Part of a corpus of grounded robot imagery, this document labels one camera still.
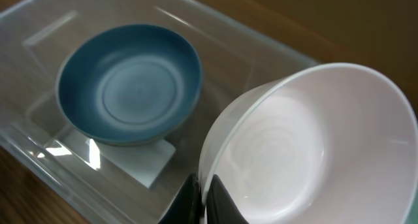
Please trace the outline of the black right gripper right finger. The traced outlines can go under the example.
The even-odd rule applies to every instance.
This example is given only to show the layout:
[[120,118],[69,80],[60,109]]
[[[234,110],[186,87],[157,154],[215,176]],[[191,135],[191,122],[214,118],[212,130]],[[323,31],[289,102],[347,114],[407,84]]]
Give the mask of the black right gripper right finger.
[[207,224],[248,224],[218,175],[214,175],[206,199]]

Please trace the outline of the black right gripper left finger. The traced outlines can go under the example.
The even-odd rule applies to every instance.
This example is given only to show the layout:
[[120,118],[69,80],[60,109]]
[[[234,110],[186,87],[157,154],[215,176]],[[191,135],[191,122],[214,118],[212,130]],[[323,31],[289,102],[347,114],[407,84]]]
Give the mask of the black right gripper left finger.
[[190,174],[158,224],[199,224],[201,191],[196,174]]

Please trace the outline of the pink small bowl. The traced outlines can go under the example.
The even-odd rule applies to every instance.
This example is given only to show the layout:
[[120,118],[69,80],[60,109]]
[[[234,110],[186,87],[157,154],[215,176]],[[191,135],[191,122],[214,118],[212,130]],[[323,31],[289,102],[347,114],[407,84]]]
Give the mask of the pink small bowl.
[[405,223],[417,193],[417,118],[385,75],[328,63],[253,88],[211,126],[203,215],[218,175],[248,223]]

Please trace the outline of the dark blue bowl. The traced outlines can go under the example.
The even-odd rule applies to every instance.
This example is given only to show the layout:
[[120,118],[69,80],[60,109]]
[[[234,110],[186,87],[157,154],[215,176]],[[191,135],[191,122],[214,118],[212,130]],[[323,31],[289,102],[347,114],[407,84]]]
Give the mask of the dark blue bowl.
[[159,140],[190,116],[203,67],[189,41],[165,27],[130,24],[76,49],[56,78],[59,110],[82,134],[117,146]]

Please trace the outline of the light blue small bowl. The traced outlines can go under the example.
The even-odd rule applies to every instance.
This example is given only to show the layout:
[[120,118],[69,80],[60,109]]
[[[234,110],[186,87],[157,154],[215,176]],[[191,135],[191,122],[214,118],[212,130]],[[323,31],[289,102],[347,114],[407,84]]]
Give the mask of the light blue small bowl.
[[405,224],[418,224],[418,198],[415,197]]

